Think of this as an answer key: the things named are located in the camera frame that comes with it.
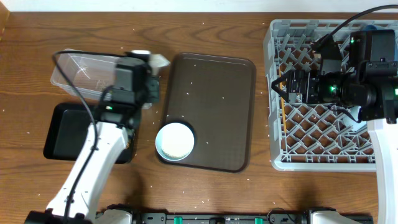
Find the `white tissue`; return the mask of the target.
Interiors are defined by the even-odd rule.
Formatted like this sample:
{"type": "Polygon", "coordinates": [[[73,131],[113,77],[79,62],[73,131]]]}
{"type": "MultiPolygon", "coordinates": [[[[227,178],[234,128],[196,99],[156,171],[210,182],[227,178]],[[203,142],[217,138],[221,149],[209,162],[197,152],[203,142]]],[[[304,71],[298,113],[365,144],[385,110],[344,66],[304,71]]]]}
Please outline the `white tissue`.
{"type": "Polygon", "coordinates": [[[170,62],[161,54],[150,54],[149,65],[152,69],[152,76],[157,76],[160,69],[170,65],[170,62]]]}

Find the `light blue cup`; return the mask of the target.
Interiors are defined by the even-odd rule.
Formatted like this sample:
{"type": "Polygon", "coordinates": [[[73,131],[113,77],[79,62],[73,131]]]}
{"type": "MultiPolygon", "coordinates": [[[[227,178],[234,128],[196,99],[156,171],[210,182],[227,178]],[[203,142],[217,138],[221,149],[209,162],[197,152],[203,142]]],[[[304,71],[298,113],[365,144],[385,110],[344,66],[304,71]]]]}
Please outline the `light blue cup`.
{"type": "Polygon", "coordinates": [[[349,115],[344,115],[342,117],[342,122],[346,127],[351,127],[351,130],[356,132],[366,127],[366,122],[362,121],[359,123],[359,110],[360,106],[354,106],[348,109],[349,115]]]}

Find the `light blue rice bowl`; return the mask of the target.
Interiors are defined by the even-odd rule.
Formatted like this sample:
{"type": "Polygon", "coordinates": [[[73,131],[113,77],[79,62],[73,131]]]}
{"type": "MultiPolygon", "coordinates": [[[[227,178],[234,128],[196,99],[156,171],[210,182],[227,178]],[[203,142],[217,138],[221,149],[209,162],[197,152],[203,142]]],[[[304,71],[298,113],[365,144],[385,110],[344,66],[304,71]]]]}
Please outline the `light blue rice bowl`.
{"type": "Polygon", "coordinates": [[[169,123],[162,127],[155,138],[155,148],[166,161],[181,161],[195,145],[193,131],[183,123],[169,123]]]}

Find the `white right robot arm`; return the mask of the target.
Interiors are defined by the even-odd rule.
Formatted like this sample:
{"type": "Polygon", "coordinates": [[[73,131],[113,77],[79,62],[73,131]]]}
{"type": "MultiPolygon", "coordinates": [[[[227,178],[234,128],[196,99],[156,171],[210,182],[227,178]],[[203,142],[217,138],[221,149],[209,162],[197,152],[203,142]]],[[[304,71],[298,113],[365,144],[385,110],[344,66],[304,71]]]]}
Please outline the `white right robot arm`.
{"type": "Polygon", "coordinates": [[[379,223],[397,223],[397,55],[396,33],[391,29],[365,29],[349,37],[349,65],[331,35],[314,42],[321,58],[319,70],[290,70],[271,84],[285,101],[297,94],[305,104],[327,103],[344,113],[359,107],[357,123],[366,122],[376,159],[379,223]]]}

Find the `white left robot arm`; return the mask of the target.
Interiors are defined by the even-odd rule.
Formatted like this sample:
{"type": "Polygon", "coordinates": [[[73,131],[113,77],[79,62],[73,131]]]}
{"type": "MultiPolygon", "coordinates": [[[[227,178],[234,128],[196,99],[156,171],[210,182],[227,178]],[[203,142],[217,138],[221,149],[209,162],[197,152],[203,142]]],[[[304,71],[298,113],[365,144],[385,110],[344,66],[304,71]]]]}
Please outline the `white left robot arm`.
{"type": "Polygon", "coordinates": [[[89,110],[85,143],[69,176],[44,212],[31,211],[26,223],[94,223],[100,195],[116,160],[132,143],[142,107],[159,101],[161,55],[135,51],[118,58],[114,83],[89,110]]]}

